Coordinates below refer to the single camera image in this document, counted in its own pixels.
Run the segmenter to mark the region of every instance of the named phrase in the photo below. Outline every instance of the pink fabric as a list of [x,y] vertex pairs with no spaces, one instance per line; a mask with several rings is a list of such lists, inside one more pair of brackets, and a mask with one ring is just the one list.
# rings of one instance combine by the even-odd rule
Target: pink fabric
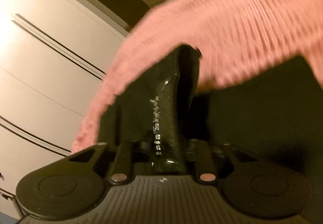
[[323,0],[172,0],[152,9],[117,52],[72,152],[93,145],[116,95],[181,43],[202,52],[199,92],[242,83],[296,54],[323,85]]

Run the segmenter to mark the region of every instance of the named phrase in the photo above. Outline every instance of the copper rivet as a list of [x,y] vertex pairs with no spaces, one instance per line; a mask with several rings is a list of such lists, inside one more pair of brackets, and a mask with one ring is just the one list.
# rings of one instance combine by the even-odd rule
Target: copper rivet
[[200,176],[200,179],[202,181],[213,181],[213,180],[215,180],[215,175],[213,175],[211,173],[204,173]]
[[115,182],[125,181],[127,179],[127,175],[123,173],[116,173],[111,176],[111,179]]

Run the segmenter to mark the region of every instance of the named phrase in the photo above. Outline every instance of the ridged rubber surface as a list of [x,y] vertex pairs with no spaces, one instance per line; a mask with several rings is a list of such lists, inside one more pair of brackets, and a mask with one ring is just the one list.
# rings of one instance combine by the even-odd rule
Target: ridged rubber surface
[[[21,224],[55,223],[30,216]],[[232,209],[216,188],[199,185],[191,176],[137,176],[109,190],[104,200],[82,216],[59,223],[73,224],[308,224],[301,216],[258,220]]]

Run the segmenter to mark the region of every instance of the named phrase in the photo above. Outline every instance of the black object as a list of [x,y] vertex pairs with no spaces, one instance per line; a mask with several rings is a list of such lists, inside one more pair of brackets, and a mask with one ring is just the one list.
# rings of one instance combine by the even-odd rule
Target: black object
[[105,148],[97,144],[26,175],[16,189],[23,212],[64,220],[95,207],[106,189],[94,171]]
[[303,57],[212,92],[207,126],[212,145],[234,143],[305,175],[312,198],[303,216],[323,222],[323,90]]
[[[26,216],[20,224],[54,224]],[[255,219],[237,212],[212,185],[191,176],[137,176],[127,185],[113,186],[91,211],[61,224],[308,224],[300,216],[283,220]]]
[[195,141],[195,176],[202,184],[214,184],[217,181],[218,168],[215,166],[214,159],[209,144],[204,140]]
[[10,199],[10,197],[6,194],[0,193],[0,195],[6,200]]
[[[131,156],[134,155],[133,145],[135,143],[127,144],[124,148],[119,149],[118,156],[126,158],[123,162],[115,158],[115,162],[112,163],[114,156],[106,156],[108,148],[106,145],[98,143],[25,176],[19,182],[16,191],[19,204],[24,213],[28,215],[20,223],[41,224],[57,221],[66,224],[84,222],[87,224],[112,224],[133,221],[146,224],[166,224],[171,221],[185,224],[308,223],[300,216],[261,220],[242,214],[230,206],[230,203],[239,206],[234,200],[236,197],[244,200],[247,204],[250,201],[248,196],[254,197],[252,190],[251,193],[250,190],[244,191],[241,196],[241,192],[236,187],[239,182],[241,182],[242,188],[245,187],[246,182],[243,181],[246,175],[249,176],[248,174],[259,173],[261,170],[265,171],[264,174],[271,175],[282,173],[284,176],[293,176],[296,174],[292,170],[277,165],[273,166],[272,163],[267,162],[262,162],[262,168],[258,167],[256,172],[252,173],[247,171],[247,173],[239,174],[239,170],[236,168],[228,177],[219,181],[219,183],[224,182],[223,188],[221,185],[217,188],[215,183],[213,185],[198,184],[190,175],[156,176],[151,173],[140,176],[136,172],[136,163],[132,159],[131,169],[134,178],[121,185],[110,185],[112,172],[116,170],[116,167],[124,168],[122,165],[124,162],[128,164],[129,152]],[[201,155],[200,151],[196,150],[195,152],[196,156]],[[98,170],[98,164],[108,166],[104,167],[102,171]],[[254,182],[253,188],[257,188],[257,185],[258,183]],[[308,182],[304,181],[299,187],[307,192]],[[224,195],[230,199],[230,203],[227,203],[221,196],[222,189],[225,191]],[[277,192],[277,189],[273,190],[270,186],[265,190],[265,192],[270,191]],[[281,199],[284,202],[279,199],[277,201],[287,204],[287,207],[292,202],[286,201],[286,198]],[[308,193],[299,205],[304,206],[307,199]],[[301,210],[302,208],[299,207],[298,211],[294,211],[294,213],[299,213]]]
[[153,141],[154,170],[183,174],[181,132],[197,85],[199,57],[200,52],[181,45],[145,71],[103,114],[98,142]]
[[285,218],[303,211],[311,197],[311,185],[300,173],[254,156],[240,161],[238,154],[248,156],[238,147],[225,145],[224,152],[234,171],[224,179],[225,198],[237,209],[260,218]]
[[[312,108],[318,118],[323,112],[323,108],[316,110],[309,103],[296,106],[299,94],[309,97],[307,102],[321,101],[322,89],[308,65],[297,57],[257,77],[256,88],[249,89],[248,85],[254,85],[251,80],[245,83],[246,88],[243,84],[213,92],[209,98],[209,145],[206,139],[189,140],[188,135],[183,135],[187,120],[194,121],[188,109],[196,86],[198,57],[193,48],[182,45],[131,83],[101,119],[99,139],[109,144],[98,143],[25,176],[16,191],[23,211],[29,214],[21,223],[58,220],[60,223],[306,223],[297,214],[302,213],[310,198],[309,182],[290,169],[293,164],[288,164],[287,159],[282,159],[278,165],[269,162],[275,161],[275,156],[268,159],[270,153],[263,151],[272,148],[277,154],[279,144],[290,135],[289,147],[299,144],[302,138],[296,133],[304,133],[311,145],[320,143],[321,139],[313,142],[315,131],[311,128],[308,130],[312,135],[299,130],[307,129],[308,121],[296,116],[307,107]],[[164,89],[168,91],[165,98]],[[243,105],[248,104],[244,108],[251,108],[250,113],[244,109],[230,110],[232,104],[234,108],[241,105],[239,97]],[[166,103],[161,109],[165,114],[160,116],[156,107],[162,100]],[[281,121],[264,123],[262,119],[266,116],[277,119],[272,118],[270,112],[278,108],[284,111],[278,112]],[[247,124],[249,117],[241,116],[246,115],[244,112],[256,123],[263,123]],[[263,118],[258,118],[260,112],[264,113]],[[234,116],[242,122],[231,119]],[[288,124],[290,116],[298,123],[292,124],[295,128]],[[227,141],[244,147],[249,145],[248,150],[252,152],[227,143],[219,148],[219,144]],[[305,148],[311,147],[306,142],[302,144]],[[166,159],[161,159],[157,152],[166,154]],[[312,159],[314,163],[320,162],[319,157]],[[305,174],[313,172],[309,166],[303,169]],[[207,181],[210,179],[206,178],[203,182],[204,174],[213,175],[215,179]]]

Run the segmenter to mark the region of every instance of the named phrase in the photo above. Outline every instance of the white cabinet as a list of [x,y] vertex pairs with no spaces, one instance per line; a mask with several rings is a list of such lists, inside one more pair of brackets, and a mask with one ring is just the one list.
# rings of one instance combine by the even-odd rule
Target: white cabinet
[[63,156],[36,146],[0,126],[0,188],[12,194],[28,173],[60,160]]
[[35,91],[1,68],[0,100],[3,119],[70,150],[83,116]]
[[123,39],[76,0],[0,0],[0,189],[69,155]]
[[101,70],[106,70],[124,36],[76,0],[0,0],[39,29]]
[[11,21],[3,23],[0,66],[65,108],[84,115],[101,80]]

